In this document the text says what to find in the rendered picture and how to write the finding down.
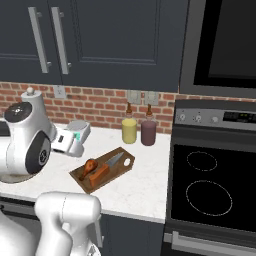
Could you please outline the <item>orange handled knife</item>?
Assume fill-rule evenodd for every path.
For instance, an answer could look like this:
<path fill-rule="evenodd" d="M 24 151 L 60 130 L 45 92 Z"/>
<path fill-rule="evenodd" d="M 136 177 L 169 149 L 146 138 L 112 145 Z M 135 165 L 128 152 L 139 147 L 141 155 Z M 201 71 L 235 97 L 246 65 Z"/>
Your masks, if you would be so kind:
<path fill-rule="evenodd" d="M 119 159 L 122 157 L 123 152 L 116 154 L 110 158 L 107 162 L 103 163 L 102 166 L 89 177 L 90 185 L 92 187 L 97 186 L 102 178 L 110 172 L 110 168 L 113 167 Z"/>

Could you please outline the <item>brown chicken drumstick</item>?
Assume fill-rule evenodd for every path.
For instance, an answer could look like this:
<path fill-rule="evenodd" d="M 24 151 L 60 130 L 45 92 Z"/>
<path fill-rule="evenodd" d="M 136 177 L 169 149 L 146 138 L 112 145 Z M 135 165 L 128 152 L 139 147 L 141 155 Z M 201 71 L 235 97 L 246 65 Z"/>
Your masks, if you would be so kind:
<path fill-rule="evenodd" d="M 84 171 L 79 177 L 80 181 L 83 181 L 87 174 L 95 170 L 98 166 L 98 162 L 95 159 L 88 159 L 84 165 Z"/>

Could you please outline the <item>black and steel stove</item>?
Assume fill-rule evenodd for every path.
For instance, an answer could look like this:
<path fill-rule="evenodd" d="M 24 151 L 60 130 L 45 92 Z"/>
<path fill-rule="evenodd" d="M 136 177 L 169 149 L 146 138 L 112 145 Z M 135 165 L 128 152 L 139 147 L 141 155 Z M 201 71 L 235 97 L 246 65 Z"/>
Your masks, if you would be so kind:
<path fill-rule="evenodd" d="M 256 103 L 178 100 L 164 240 L 172 233 L 256 249 Z"/>

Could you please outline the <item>purple bottle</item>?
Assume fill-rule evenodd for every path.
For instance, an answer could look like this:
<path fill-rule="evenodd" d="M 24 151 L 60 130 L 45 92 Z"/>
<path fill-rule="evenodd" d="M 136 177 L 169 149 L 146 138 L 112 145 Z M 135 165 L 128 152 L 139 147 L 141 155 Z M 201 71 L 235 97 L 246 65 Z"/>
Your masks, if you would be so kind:
<path fill-rule="evenodd" d="M 148 105 L 145 119 L 141 123 L 141 143 L 152 146 L 156 140 L 156 121 L 154 120 L 151 105 Z"/>

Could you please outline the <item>steel microwave oven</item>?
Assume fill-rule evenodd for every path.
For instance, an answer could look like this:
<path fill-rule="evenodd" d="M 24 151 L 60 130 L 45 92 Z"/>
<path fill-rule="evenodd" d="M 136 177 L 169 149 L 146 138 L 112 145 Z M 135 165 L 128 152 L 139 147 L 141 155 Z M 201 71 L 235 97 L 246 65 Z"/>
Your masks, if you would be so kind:
<path fill-rule="evenodd" d="M 256 0 L 189 0 L 180 92 L 256 99 Z"/>

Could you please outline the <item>white wall socket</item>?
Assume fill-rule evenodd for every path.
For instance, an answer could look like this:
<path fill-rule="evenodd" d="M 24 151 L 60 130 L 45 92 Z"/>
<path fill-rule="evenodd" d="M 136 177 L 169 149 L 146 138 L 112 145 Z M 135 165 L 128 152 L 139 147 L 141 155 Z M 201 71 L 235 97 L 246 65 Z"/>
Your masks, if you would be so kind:
<path fill-rule="evenodd" d="M 54 90 L 54 97 L 55 98 L 59 98 L 59 99 L 65 99 L 66 98 L 66 92 L 65 92 L 65 87 L 64 86 L 54 85 L 53 90 Z"/>
<path fill-rule="evenodd" d="M 159 93 L 155 91 L 146 91 L 144 93 L 144 104 L 145 105 L 152 105 L 157 106 L 159 100 Z"/>
<path fill-rule="evenodd" d="M 131 104 L 139 105 L 141 102 L 141 92 L 138 90 L 128 90 L 127 101 Z"/>

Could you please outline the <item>dark narrow cupboard door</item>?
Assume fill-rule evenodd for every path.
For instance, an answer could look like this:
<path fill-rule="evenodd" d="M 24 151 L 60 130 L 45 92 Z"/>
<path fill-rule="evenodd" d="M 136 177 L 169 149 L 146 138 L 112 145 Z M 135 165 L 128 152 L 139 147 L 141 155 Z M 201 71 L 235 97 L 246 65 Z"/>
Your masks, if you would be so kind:
<path fill-rule="evenodd" d="M 28 8 L 36 7 L 49 72 L 41 70 Z M 48 0 L 0 0 L 0 81 L 61 84 L 61 71 Z"/>

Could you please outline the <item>dark wide cupboard door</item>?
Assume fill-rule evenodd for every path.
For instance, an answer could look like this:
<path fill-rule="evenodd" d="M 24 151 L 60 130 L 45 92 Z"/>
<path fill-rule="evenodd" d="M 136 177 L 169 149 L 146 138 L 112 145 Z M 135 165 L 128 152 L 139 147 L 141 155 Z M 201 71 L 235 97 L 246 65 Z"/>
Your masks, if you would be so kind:
<path fill-rule="evenodd" d="M 176 92 L 188 0 L 48 0 L 58 7 L 64 85 Z"/>

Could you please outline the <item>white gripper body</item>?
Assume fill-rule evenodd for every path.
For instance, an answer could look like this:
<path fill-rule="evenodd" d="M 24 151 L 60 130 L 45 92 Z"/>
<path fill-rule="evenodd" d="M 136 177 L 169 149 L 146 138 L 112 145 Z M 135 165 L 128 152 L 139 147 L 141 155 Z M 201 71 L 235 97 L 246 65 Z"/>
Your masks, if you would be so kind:
<path fill-rule="evenodd" d="M 78 133 L 74 133 L 74 139 L 68 150 L 68 155 L 72 157 L 81 157 L 84 153 L 84 147 L 81 143 L 80 136 Z"/>

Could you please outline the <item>grey kitchen scale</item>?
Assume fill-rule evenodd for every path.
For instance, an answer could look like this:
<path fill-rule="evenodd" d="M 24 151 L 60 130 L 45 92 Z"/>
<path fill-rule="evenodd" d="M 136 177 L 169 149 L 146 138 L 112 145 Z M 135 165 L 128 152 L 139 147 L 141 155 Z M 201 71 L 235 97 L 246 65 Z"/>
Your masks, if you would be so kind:
<path fill-rule="evenodd" d="M 77 140 L 84 143 L 91 132 L 90 123 L 84 120 L 71 121 L 67 127 L 67 130 L 74 133 Z"/>

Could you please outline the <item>wooden cutting board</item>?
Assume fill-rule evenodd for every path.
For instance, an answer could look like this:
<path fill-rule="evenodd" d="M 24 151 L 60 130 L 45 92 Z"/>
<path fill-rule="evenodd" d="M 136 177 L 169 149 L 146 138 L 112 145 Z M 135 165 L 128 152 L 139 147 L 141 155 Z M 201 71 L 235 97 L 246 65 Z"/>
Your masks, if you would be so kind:
<path fill-rule="evenodd" d="M 89 177 L 94 174 L 101 166 L 103 163 L 107 162 L 110 158 L 115 156 L 118 153 L 123 152 L 122 157 L 119 159 L 119 161 L 110 168 L 110 172 L 102 178 L 100 183 L 92 187 L 90 185 L 90 180 Z M 108 184 L 109 182 L 113 181 L 114 179 L 118 178 L 119 176 L 123 175 L 127 171 L 130 171 L 133 167 L 135 157 L 132 156 L 129 152 L 127 152 L 125 149 L 122 147 L 116 148 L 115 150 L 112 150 L 101 157 L 97 158 L 96 161 L 98 162 L 98 166 L 95 170 L 90 172 L 83 181 L 79 180 L 79 177 L 84 171 L 84 167 L 80 166 L 73 171 L 70 172 L 70 175 L 73 177 L 73 179 L 78 183 L 78 185 L 87 193 L 91 194 L 92 192 L 98 190 L 99 188 L 103 187 L 104 185 Z"/>

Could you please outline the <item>white paper towel roll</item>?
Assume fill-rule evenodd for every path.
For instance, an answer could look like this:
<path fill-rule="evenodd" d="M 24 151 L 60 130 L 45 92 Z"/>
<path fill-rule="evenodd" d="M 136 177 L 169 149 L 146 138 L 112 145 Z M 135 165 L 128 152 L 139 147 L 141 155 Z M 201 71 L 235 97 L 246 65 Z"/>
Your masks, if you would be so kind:
<path fill-rule="evenodd" d="M 39 90 L 35 90 L 32 87 L 28 87 L 24 93 L 21 94 L 23 102 L 29 102 L 38 111 L 42 113 L 46 112 L 42 93 Z"/>

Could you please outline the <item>yellow bottle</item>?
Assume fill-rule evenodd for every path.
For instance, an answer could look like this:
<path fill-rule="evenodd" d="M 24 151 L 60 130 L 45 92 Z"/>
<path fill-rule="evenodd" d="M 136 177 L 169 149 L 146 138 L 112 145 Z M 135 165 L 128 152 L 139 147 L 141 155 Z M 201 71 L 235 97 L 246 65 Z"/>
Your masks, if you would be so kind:
<path fill-rule="evenodd" d="M 137 121 L 133 117 L 131 104 L 127 103 L 125 117 L 122 120 L 122 140 L 126 144 L 133 144 L 137 139 Z"/>

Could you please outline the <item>dark drawer front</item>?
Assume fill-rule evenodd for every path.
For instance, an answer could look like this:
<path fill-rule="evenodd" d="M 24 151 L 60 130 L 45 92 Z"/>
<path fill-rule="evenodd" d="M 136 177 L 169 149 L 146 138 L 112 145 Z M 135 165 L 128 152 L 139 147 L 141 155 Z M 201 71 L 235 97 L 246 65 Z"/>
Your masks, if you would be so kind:
<path fill-rule="evenodd" d="M 37 220 L 34 202 L 0 197 L 0 209 L 4 214 Z"/>

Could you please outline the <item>dark lower cupboard door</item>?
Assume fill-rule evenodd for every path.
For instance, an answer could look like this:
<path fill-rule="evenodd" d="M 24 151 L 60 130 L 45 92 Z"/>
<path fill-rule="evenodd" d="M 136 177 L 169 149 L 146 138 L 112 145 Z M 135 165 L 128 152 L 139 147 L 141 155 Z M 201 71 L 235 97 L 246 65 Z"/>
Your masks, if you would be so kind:
<path fill-rule="evenodd" d="M 164 225 L 103 214 L 102 256 L 160 256 Z"/>

